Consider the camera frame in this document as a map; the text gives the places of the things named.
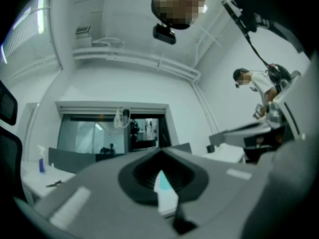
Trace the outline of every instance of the table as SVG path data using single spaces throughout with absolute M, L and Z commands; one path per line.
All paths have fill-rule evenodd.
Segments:
M 56 168 L 45 165 L 45 173 L 40 173 L 38 162 L 22 161 L 21 162 L 21 179 L 32 193 L 44 198 L 54 191 L 56 187 L 47 188 L 47 185 L 54 184 L 57 181 L 66 182 L 75 174 L 65 172 Z
M 239 163 L 245 156 L 244 149 L 222 143 L 213 153 L 203 155 L 204 158 L 229 163 Z

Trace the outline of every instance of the black cable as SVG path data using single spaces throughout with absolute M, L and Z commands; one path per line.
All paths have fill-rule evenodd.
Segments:
M 253 49 L 253 51 L 254 51 L 255 54 L 259 57 L 259 59 L 264 63 L 264 65 L 267 67 L 267 69 L 268 69 L 269 71 L 271 71 L 273 74 L 275 74 L 277 77 L 282 78 L 283 75 L 282 75 L 279 71 L 277 71 L 275 68 L 273 68 L 272 66 L 270 66 L 270 65 L 259 55 L 259 53 L 258 53 L 258 51 L 256 50 L 256 48 L 255 48 L 255 47 L 253 46 L 253 44 L 251 43 L 249 35 L 248 35 L 248 34 L 244 34 L 244 36 L 245 36 L 247 42 L 249 43 L 250 47 Z

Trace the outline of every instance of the window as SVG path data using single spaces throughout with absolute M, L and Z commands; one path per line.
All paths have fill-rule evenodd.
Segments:
M 58 149 L 90 154 L 124 154 L 124 129 L 114 128 L 114 116 L 64 115 Z
M 58 149 L 120 155 L 171 146 L 164 115 L 132 114 L 126 128 L 114 127 L 115 115 L 64 115 Z

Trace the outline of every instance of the bottle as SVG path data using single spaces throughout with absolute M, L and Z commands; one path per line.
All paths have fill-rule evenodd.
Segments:
M 45 173 L 44 169 L 44 152 L 45 148 L 43 146 L 38 145 L 39 148 L 39 171 L 40 173 Z

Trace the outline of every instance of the ceiling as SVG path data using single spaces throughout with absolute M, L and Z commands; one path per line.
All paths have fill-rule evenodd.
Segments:
M 207 0 L 208 10 L 200 15 L 187 30 L 175 30 L 177 44 L 169 45 L 153 38 L 153 27 L 159 22 L 151 12 L 151 0 L 71 0 L 72 32 L 79 26 L 91 26 L 93 40 L 116 37 L 125 42 L 125 48 L 165 56 L 194 66 L 195 47 L 222 9 L 222 0 Z M 222 26 L 209 33 L 218 36 Z M 212 43 L 206 36 L 204 42 Z

